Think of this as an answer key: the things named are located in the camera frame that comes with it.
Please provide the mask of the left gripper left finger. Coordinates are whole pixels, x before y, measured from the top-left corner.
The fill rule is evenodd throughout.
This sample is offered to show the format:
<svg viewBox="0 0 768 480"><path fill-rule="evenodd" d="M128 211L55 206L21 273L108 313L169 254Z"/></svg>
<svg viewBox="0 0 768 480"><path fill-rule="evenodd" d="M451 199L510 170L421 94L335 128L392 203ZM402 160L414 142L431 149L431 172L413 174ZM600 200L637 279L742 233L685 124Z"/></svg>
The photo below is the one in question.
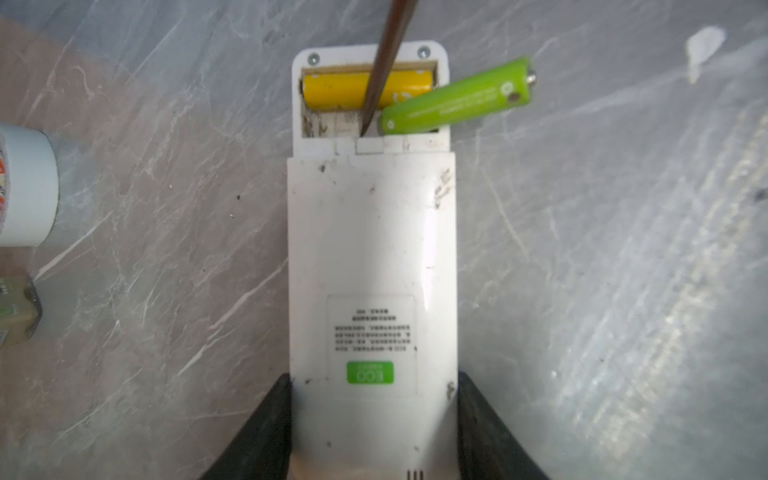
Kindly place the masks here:
<svg viewBox="0 0 768 480"><path fill-rule="evenodd" d="M292 452L292 381L282 374L202 480L283 480Z"/></svg>

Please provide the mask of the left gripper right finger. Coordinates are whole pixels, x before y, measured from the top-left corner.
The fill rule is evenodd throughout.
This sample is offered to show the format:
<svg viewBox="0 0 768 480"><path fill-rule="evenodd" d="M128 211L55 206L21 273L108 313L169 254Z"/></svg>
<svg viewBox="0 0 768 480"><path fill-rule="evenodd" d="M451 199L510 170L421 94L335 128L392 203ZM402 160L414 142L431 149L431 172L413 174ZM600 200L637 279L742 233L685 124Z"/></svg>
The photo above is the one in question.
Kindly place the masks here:
<svg viewBox="0 0 768 480"><path fill-rule="evenodd" d="M458 374L458 460L464 480L548 480L470 376Z"/></svg>

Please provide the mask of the white remote control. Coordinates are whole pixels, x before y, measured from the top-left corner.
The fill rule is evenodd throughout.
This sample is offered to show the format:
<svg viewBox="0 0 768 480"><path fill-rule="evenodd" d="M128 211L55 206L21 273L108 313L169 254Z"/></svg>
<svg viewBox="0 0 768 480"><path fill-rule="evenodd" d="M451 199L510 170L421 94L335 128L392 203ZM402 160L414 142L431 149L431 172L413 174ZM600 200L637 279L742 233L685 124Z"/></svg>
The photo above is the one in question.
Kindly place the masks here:
<svg viewBox="0 0 768 480"><path fill-rule="evenodd" d="M384 136L319 112L313 74L368 70L376 46L293 60L287 161L291 471L456 479L456 156L451 131Z"/></svg>

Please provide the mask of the green battery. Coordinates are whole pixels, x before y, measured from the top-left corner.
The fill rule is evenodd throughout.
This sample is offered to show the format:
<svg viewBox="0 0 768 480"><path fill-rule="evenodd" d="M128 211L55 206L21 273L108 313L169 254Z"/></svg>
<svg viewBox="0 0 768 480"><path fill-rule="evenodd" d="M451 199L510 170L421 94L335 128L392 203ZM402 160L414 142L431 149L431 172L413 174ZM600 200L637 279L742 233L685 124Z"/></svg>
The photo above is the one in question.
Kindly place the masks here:
<svg viewBox="0 0 768 480"><path fill-rule="evenodd" d="M521 57L385 108L380 129L385 135L420 134L525 106L536 82L530 60Z"/></svg>

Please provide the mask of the yellow battery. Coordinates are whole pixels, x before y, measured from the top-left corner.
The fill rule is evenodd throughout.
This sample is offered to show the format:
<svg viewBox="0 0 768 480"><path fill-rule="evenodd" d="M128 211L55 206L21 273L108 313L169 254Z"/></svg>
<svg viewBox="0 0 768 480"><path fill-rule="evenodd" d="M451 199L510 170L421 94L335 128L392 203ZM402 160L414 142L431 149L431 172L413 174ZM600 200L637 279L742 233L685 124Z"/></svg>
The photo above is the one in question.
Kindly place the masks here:
<svg viewBox="0 0 768 480"><path fill-rule="evenodd" d="M301 80L301 93L312 110L360 110L365 105L369 80L368 72L308 74ZM418 97L433 87L432 71L394 70L389 74L376 109Z"/></svg>

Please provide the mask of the black yellow screwdriver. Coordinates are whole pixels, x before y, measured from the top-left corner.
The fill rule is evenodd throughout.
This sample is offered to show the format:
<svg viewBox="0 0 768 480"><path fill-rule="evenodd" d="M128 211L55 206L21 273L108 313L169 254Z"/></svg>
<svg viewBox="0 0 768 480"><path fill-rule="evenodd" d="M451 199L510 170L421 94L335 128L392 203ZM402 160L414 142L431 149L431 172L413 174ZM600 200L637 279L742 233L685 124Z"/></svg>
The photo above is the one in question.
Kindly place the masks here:
<svg viewBox="0 0 768 480"><path fill-rule="evenodd" d="M361 114L360 136L364 136L371 125L417 4L417 0L394 0L391 4L366 88Z"/></svg>

